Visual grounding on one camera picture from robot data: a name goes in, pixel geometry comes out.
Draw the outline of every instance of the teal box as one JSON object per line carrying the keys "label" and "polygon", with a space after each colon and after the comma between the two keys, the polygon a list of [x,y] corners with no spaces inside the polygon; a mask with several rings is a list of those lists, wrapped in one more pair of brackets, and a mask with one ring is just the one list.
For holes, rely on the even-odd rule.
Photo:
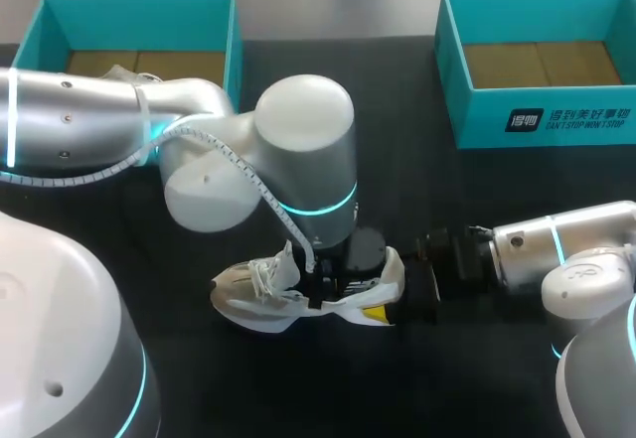
{"label": "teal box", "polygon": [[[622,85],[474,88],[463,46],[602,41]],[[459,148],[636,143],[636,0],[441,0],[435,56]]]}
{"label": "teal box", "polygon": [[41,0],[13,67],[62,73],[71,51],[225,53],[223,87],[239,111],[236,0]]}

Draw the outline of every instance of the screw hole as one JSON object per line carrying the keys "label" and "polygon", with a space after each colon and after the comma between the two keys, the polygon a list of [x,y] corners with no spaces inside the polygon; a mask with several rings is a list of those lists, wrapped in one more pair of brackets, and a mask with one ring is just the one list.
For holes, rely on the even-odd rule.
{"label": "screw hole", "polygon": [[55,398],[59,398],[64,393],[64,388],[62,384],[57,381],[45,381],[44,382],[44,390],[50,396],[54,396]]}
{"label": "screw hole", "polygon": [[524,245],[524,239],[520,236],[514,236],[511,240],[510,243],[514,246],[514,247],[521,247]]}

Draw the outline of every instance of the shoelace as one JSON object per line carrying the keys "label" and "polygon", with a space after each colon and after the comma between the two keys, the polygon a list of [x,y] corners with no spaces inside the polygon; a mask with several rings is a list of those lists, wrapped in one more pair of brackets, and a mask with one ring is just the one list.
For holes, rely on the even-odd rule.
{"label": "shoelace", "polygon": [[254,288],[256,297],[260,298],[260,300],[264,300],[267,296],[292,300],[303,297],[299,291],[293,289],[280,290],[276,288],[273,279],[280,261],[281,253],[278,253],[274,257],[254,259],[247,264],[249,275],[251,276],[251,285]]}

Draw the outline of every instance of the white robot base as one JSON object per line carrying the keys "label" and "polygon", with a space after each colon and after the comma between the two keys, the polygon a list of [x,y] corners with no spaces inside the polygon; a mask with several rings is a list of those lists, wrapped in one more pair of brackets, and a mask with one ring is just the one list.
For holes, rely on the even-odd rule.
{"label": "white robot base", "polygon": [[103,265],[3,214],[0,265],[0,436],[157,436],[154,372]]}

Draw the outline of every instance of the black logo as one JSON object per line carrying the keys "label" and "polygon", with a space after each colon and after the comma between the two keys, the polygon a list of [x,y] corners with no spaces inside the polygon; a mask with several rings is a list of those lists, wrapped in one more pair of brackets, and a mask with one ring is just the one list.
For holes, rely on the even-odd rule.
{"label": "black logo", "polygon": [[507,132],[534,132],[539,128],[539,122],[544,115],[542,108],[515,108],[510,112]]}

